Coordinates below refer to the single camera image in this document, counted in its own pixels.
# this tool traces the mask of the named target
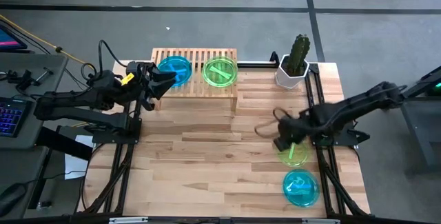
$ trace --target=green cactus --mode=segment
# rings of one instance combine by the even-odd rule
[[[285,62],[285,72],[290,77],[302,76],[304,72],[303,61],[308,54],[311,42],[306,34],[299,34],[296,37],[296,41],[292,45],[291,53],[286,58],[288,62]]]

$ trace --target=white pot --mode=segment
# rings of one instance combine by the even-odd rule
[[[301,81],[303,81],[308,73],[309,70],[309,63],[305,61],[306,68],[305,73],[302,76],[297,77],[290,77],[288,74],[282,69],[282,62],[283,60],[288,57],[289,54],[283,55],[282,61],[280,61],[280,65],[277,68],[276,72],[276,84],[280,87],[283,87],[287,90],[292,90],[296,85],[298,85]]]

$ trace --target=rgb keyboard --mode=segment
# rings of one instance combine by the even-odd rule
[[[0,97],[0,136],[17,137],[32,102]]]

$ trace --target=concrete floor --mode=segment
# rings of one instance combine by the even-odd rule
[[[306,0],[1,0],[116,6],[306,8]],[[316,8],[438,9],[438,0],[314,0]],[[2,10],[29,31],[97,63],[97,43],[105,39],[121,59],[146,59],[154,47],[234,47],[240,60],[266,61],[299,33],[312,37],[307,13],[232,12],[53,12]],[[318,14],[325,59],[338,64],[343,90],[351,96],[380,81],[412,83],[440,65],[440,15]],[[317,61],[315,47],[308,55]],[[105,56],[105,68],[113,60]],[[68,68],[79,77],[79,65]],[[75,88],[65,77],[61,89]],[[441,221],[441,180],[407,178],[421,160],[399,110],[373,112],[358,129],[371,134],[360,146],[361,167],[371,211],[376,216]]]

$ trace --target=petri dish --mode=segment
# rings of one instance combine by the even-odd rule
[[[188,59],[181,56],[170,56],[158,65],[161,72],[176,72],[176,83],[172,87],[178,87],[187,83],[192,75],[192,64]]]
[[[215,87],[227,87],[237,79],[238,68],[235,61],[228,57],[214,57],[204,64],[204,80]]]
[[[283,179],[283,194],[298,207],[311,207],[320,195],[316,177],[303,169],[295,169]]]
[[[308,159],[309,149],[303,141],[300,144],[292,143],[291,149],[279,152],[278,158],[282,163],[290,167],[300,167],[304,165]]]

